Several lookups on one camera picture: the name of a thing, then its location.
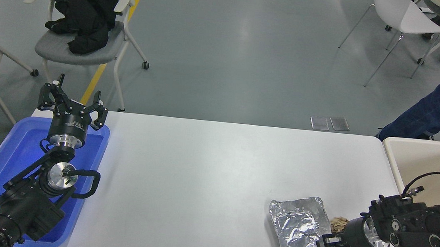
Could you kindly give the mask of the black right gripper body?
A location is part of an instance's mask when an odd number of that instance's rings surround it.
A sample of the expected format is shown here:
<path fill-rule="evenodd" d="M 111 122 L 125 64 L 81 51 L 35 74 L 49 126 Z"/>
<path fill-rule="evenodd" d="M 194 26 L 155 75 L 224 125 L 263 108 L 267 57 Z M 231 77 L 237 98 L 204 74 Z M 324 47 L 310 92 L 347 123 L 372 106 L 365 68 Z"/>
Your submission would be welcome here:
<path fill-rule="evenodd" d="M 356 218 L 349 221 L 344 229 L 344 238 L 349 247 L 373 247 L 367 240 L 364 231 L 366 218 Z"/>

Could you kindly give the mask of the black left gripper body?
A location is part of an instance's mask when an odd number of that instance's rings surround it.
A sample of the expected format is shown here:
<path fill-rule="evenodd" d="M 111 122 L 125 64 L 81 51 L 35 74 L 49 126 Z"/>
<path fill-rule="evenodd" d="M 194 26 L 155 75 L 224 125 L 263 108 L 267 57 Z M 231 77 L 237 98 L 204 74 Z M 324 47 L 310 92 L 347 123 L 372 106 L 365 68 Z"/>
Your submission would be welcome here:
<path fill-rule="evenodd" d="M 66 104 L 58 104 L 53 110 L 48 137 L 53 138 L 66 134 L 84 141 L 86 140 L 89 123 L 91 123 L 91 117 L 86 114 L 85 106 L 74 104 L 71 107 Z"/>

